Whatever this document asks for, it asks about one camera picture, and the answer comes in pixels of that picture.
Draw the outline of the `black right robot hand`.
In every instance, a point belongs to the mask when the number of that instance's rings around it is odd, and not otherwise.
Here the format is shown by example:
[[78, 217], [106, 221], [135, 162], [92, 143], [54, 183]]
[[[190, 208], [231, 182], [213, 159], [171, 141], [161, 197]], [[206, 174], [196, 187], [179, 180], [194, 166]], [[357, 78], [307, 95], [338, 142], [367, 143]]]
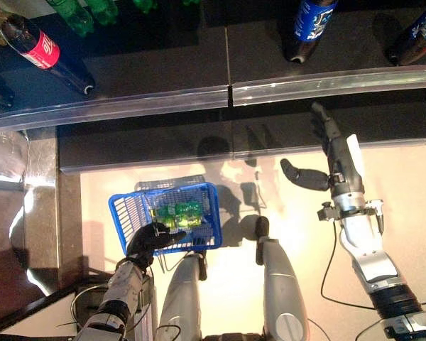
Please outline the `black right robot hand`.
[[294, 185], [308, 190], [329, 190], [332, 197], [347, 193], [364, 193], [362, 177], [354, 165], [346, 138], [337, 123], [318, 102], [312, 104], [311, 112], [313, 132], [320, 140], [327, 157], [329, 173], [296, 168], [284, 158], [280, 161], [283, 174]]

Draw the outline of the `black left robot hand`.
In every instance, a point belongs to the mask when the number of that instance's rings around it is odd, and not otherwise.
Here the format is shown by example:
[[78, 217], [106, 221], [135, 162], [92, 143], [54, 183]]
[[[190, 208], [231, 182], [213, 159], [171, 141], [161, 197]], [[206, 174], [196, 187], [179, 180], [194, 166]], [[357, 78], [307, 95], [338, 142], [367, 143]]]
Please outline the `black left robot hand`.
[[171, 232], [170, 228], [160, 222], [152, 222], [138, 229], [126, 248], [126, 258], [142, 272], [153, 263], [155, 250], [164, 249], [181, 241], [185, 231]]

